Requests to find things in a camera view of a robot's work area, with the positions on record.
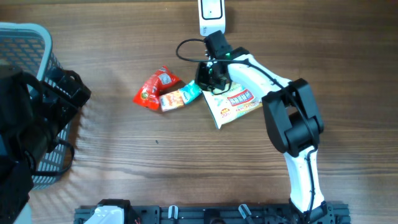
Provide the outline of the green tissue pack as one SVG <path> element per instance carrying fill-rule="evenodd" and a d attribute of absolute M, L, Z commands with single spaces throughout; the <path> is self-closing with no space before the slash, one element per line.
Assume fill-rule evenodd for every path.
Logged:
<path fill-rule="evenodd" d="M 202 89 L 195 83 L 194 80 L 179 89 L 185 105 L 191 103 L 194 99 L 202 94 Z"/>

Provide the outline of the yellow wet wipes pack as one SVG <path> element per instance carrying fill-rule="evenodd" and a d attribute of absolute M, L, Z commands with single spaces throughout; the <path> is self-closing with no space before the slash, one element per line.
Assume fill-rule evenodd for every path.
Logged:
<path fill-rule="evenodd" d="M 219 95 L 218 93 L 221 91 L 216 89 L 214 92 L 217 95 L 210 91 L 202 91 L 217 129 L 262 107 L 259 98 L 256 98 L 247 88 L 235 82 L 232 82 L 231 88 L 223 94 Z"/>

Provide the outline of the orange tissue pack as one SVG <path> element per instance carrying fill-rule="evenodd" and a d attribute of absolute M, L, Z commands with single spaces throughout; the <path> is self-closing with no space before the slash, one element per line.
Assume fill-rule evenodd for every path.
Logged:
<path fill-rule="evenodd" d="M 180 90 L 166 93 L 160 96 L 159 100 L 160 107 L 163 112 L 174 110 L 184 106 L 183 97 Z"/>

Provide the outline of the red snack bag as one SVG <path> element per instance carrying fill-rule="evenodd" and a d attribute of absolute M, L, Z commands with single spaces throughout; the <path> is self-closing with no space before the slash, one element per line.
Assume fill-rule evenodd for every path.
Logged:
<path fill-rule="evenodd" d="M 160 93 L 174 86 L 179 81 L 180 78 L 164 65 L 145 81 L 132 102 L 150 110 L 158 110 L 160 107 Z"/>

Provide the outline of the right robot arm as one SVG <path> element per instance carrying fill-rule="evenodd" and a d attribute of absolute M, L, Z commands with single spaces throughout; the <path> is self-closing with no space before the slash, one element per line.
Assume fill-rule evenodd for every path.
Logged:
<path fill-rule="evenodd" d="M 261 99 L 268 137 L 287 164 L 290 202 L 302 222 L 314 223 L 323 216 L 325 204 L 317 167 L 324 124 L 310 85 L 302 78 L 276 75 L 242 47 L 208 47 L 207 54 L 199 62 L 197 83 L 222 93 L 233 81 Z"/>

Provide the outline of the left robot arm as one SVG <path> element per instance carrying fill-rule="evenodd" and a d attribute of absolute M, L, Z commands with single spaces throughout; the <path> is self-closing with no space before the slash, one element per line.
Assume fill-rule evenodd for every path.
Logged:
<path fill-rule="evenodd" d="M 72 70 L 52 67 L 40 81 L 15 65 L 1 65 L 1 223 L 14 223 L 27 208 L 35 176 L 59 177 L 60 170 L 39 170 L 46 153 L 59 145 L 75 148 L 58 137 L 90 99 L 91 91 Z"/>

